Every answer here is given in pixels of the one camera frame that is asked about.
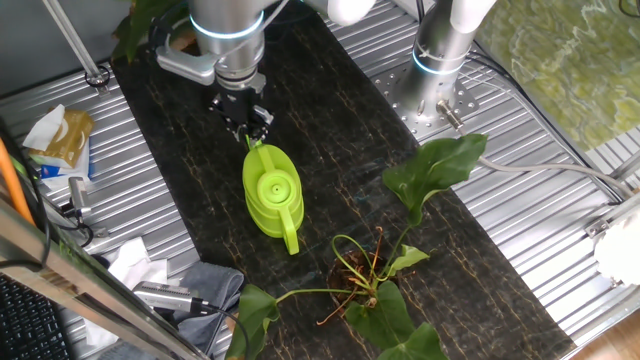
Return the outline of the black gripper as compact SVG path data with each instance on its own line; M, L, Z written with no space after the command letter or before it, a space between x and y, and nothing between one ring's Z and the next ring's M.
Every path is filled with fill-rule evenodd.
M267 109L255 106L258 104L259 95L253 89L224 89L221 96L212 99L210 109L221 117L226 129L238 142L246 140L250 125L251 138L254 141L264 141L274 116Z

